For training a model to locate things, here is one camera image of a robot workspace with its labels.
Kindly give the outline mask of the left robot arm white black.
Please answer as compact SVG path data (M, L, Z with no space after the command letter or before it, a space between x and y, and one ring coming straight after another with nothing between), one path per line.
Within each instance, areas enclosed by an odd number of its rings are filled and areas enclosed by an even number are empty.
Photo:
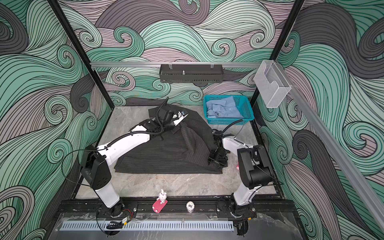
M162 138L164 133L178 130L180 123L188 116L186 110L170 110L167 103L168 101L164 100L159 107L152 109L154 113L151 113L150 118L111 142L98 147L90 145L67 154L70 156L79 151L84 153L80 161L80 173L102 201L107 217L118 218L126 213L123 200L112 184L110 166L124 154L150 139Z

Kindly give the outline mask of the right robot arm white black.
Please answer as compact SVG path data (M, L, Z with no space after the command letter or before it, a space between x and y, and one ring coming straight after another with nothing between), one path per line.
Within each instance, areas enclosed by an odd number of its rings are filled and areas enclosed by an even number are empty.
M231 153L238 157L241 183L238 189L231 194L227 207L227 211L235 218L245 216L259 189L270 183L278 184L280 182L275 177L267 150L263 145L247 145L238 140L235 135L226 134L231 126L241 122L242 120L237 120L223 130L212 130L216 149L211 151L208 158L210 165L224 168L228 166L227 154Z

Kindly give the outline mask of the dark grey pinstriped shirt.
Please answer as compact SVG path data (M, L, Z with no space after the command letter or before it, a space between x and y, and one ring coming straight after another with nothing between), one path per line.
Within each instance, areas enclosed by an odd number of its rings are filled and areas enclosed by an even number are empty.
M117 160L115 170L128 174L222 174L209 165L216 144L212 128L193 110L167 104L170 110L186 110L188 116L176 131L155 137Z

